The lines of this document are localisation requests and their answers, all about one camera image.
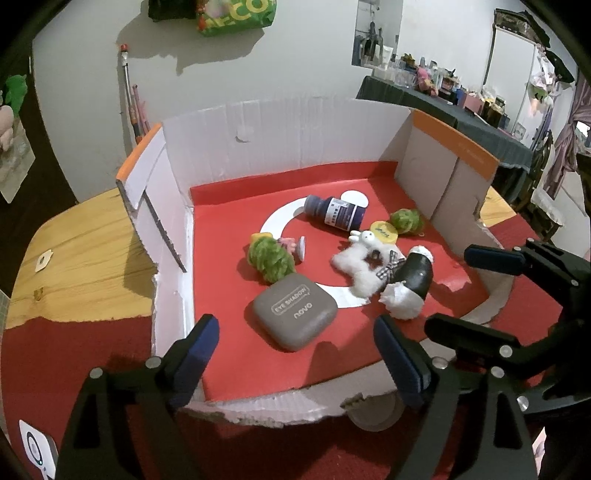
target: green plush toy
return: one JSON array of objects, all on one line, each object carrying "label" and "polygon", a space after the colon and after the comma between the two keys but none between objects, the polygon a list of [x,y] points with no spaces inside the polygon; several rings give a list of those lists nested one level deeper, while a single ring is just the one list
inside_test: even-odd
[{"label": "green plush toy", "polygon": [[14,116],[18,116],[21,111],[22,102],[27,94],[27,76],[13,75],[6,80],[6,104],[10,105]]},{"label": "green plush toy", "polygon": [[291,253],[268,236],[261,236],[251,243],[246,260],[269,283],[275,283],[296,271],[296,262]]},{"label": "green plush toy", "polygon": [[401,208],[390,214],[390,223],[399,235],[410,233],[416,235],[423,231],[424,223],[421,213],[417,209]]}]

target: dark tablecloth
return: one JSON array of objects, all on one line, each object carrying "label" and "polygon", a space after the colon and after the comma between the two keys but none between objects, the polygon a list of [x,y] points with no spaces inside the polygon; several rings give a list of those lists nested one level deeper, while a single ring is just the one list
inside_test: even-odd
[{"label": "dark tablecloth", "polygon": [[501,167],[529,172],[533,152],[457,105],[376,77],[365,77],[357,98],[416,108],[450,125],[499,159]]}]

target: black and white plush toy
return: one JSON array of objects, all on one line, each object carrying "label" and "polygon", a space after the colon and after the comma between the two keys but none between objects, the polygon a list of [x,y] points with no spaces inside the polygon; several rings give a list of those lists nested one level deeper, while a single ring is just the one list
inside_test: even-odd
[{"label": "black and white plush toy", "polygon": [[379,301],[394,318],[413,319],[421,313],[432,281],[433,255],[422,245],[412,247],[406,262],[394,271]]}]

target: gray compact case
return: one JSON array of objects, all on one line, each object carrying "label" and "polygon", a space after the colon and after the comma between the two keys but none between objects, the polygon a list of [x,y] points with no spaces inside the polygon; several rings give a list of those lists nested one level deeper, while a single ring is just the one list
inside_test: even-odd
[{"label": "gray compact case", "polygon": [[266,289],[253,302],[265,330],[286,350],[305,347],[336,317],[333,297],[299,273]]}]

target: orange cardboard edge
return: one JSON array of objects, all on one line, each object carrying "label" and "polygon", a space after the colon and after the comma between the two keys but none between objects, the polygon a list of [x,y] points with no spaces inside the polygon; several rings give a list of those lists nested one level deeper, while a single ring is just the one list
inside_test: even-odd
[{"label": "orange cardboard edge", "polygon": [[492,180],[499,160],[455,128],[431,115],[415,110],[413,126],[437,140],[458,158],[470,165],[485,180]]},{"label": "orange cardboard edge", "polygon": [[139,160],[139,156],[144,152],[148,144],[152,141],[154,136],[158,133],[158,130],[162,128],[162,124],[155,124],[148,134],[142,139],[142,141],[132,150],[129,157],[125,159],[123,165],[119,168],[115,178],[121,182],[127,180],[129,174],[134,169],[135,164]]}]

